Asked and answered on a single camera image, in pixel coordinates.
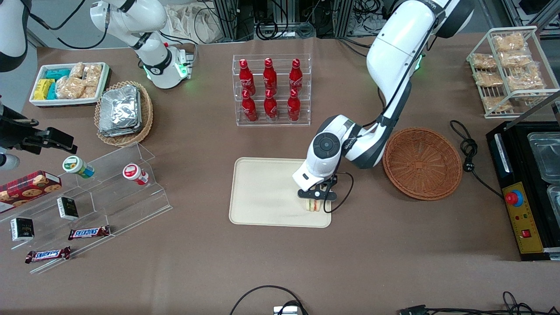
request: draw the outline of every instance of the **woven basket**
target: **woven basket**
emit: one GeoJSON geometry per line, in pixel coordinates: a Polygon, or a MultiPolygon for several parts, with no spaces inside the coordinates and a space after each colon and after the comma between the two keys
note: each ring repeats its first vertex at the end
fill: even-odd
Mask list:
{"type": "Polygon", "coordinates": [[[439,133],[407,128],[387,142],[383,167],[391,182],[420,200],[438,200],[459,186],[463,169],[457,150],[439,133]]]}
{"type": "MultiPolygon", "coordinates": [[[[124,136],[105,137],[98,132],[97,137],[108,145],[123,147],[133,142],[141,142],[142,140],[144,140],[144,138],[146,138],[146,136],[150,132],[150,129],[152,128],[152,123],[153,123],[152,100],[150,99],[148,92],[146,92],[146,89],[140,83],[130,82],[130,81],[119,82],[115,85],[111,85],[109,88],[107,88],[107,91],[120,89],[121,87],[129,84],[137,87],[140,90],[140,106],[142,107],[142,124],[144,126],[142,127],[142,130],[140,130],[139,133],[124,135],[124,136]]],[[[94,123],[97,129],[99,129],[100,109],[101,109],[101,99],[99,99],[97,101],[97,104],[95,105],[94,123]]]]}

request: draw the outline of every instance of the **beige tray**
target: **beige tray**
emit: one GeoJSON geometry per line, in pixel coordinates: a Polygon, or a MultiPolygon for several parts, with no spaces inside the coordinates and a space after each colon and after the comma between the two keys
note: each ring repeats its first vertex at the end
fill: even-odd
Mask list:
{"type": "MultiPolygon", "coordinates": [[[[230,221],[234,224],[326,228],[330,214],[306,210],[292,174],[304,160],[241,157],[235,162],[230,221]]],[[[325,208],[330,211],[330,202],[325,208]]]]}

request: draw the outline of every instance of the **coca-cola bottle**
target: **coca-cola bottle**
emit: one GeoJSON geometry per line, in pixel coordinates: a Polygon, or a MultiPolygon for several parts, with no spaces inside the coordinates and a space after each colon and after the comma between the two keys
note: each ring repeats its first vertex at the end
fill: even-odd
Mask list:
{"type": "Polygon", "coordinates": [[[239,71],[239,80],[241,81],[241,86],[244,90],[249,91],[250,96],[255,95],[255,81],[253,80],[253,73],[251,73],[251,70],[247,65],[247,60],[239,60],[239,66],[241,68],[241,70],[239,71]]]}
{"type": "Polygon", "coordinates": [[[275,122],[278,120],[278,109],[276,100],[274,99],[274,93],[272,93],[272,90],[266,90],[264,95],[266,97],[264,99],[264,111],[267,114],[267,120],[271,123],[275,122]]]}
{"type": "Polygon", "coordinates": [[[296,89],[298,92],[301,91],[301,84],[304,78],[303,73],[300,69],[300,60],[292,60],[292,71],[290,71],[290,90],[296,89]]]}
{"type": "Polygon", "coordinates": [[[271,90],[272,95],[275,95],[277,92],[278,80],[276,78],[276,70],[274,70],[274,67],[272,67],[272,59],[270,58],[264,60],[263,79],[264,88],[266,90],[271,90]]]}
{"type": "Polygon", "coordinates": [[[245,116],[247,116],[247,119],[250,122],[256,122],[256,120],[259,119],[259,116],[256,113],[255,101],[251,98],[248,90],[243,90],[243,92],[241,92],[241,96],[243,97],[241,106],[243,106],[245,116]]]}
{"type": "Polygon", "coordinates": [[[288,99],[288,118],[291,122],[297,122],[300,119],[300,99],[297,97],[297,90],[290,90],[290,98],[288,99]]]}

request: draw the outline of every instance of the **acrylic bottle rack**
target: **acrylic bottle rack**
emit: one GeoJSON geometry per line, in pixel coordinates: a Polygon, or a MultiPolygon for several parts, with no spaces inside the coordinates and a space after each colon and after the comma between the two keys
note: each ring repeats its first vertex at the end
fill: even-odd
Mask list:
{"type": "Polygon", "coordinates": [[[234,102],[235,102],[235,119],[238,126],[244,127],[265,127],[265,126],[309,126],[311,124],[311,54],[263,54],[263,55],[234,55],[232,63],[233,84],[234,84],[234,102]],[[274,96],[278,106],[278,120],[269,122],[264,111],[264,60],[271,58],[273,67],[278,77],[278,92],[274,96]],[[290,98],[290,71],[292,69],[292,60],[295,58],[300,60],[300,69],[303,73],[302,88],[299,92],[301,103],[300,119],[297,122],[291,122],[288,119],[287,102],[290,98]],[[249,65],[249,69],[253,73],[255,80],[256,93],[252,96],[256,105],[256,112],[259,119],[256,122],[250,122],[243,112],[241,106],[241,81],[239,80],[239,60],[245,59],[249,65]]]}
{"type": "MultiPolygon", "coordinates": [[[[48,251],[71,247],[70,259],[84,254],[114,237],[142,224],[155,216],[171,210],[163,187],[154,177],[148,163],[154,158],[145,147],[137,142],[113,151],[89,162],[95,168],[93,177],[83,179],[75,174],[60,176],[62,189],[9,210],[0,219],[0,225],[10,228],[14,217],[28,217],[33,220],[35,237],[28,242],[13,242],[12,251],[21,256],[21,261],[29,251],[48,251]],[[128,163],[136,163],[150,180],[140,186],[122,176],[128,163]],[[61,219],[57,198],[65,196],[74,199],[79,219],[61,219]],[[68,240],[71,229],[96,228],[109,225],[111,235],[85,239],[68,240]]],[[[32,263],[31,273],[41,273],[65,262],[63,259],[32,263]]]]}

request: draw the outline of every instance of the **black small box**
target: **black small box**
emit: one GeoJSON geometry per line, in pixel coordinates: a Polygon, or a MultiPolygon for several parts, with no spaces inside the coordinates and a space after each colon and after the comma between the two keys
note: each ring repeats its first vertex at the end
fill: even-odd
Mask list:
{"type": "Polygon", "coordinates": [[[33,220],[26,217],[16,217],[10,221],[12,226],[12,240],[32,240],[35,237],[33,220]]]}
{"type": "Polygon", "coordinates": [[[74,199],[60,197],[57,199],[58,212],[60,217],[66,220],[75,220],[78,218],[78,209],[74,199]]]}

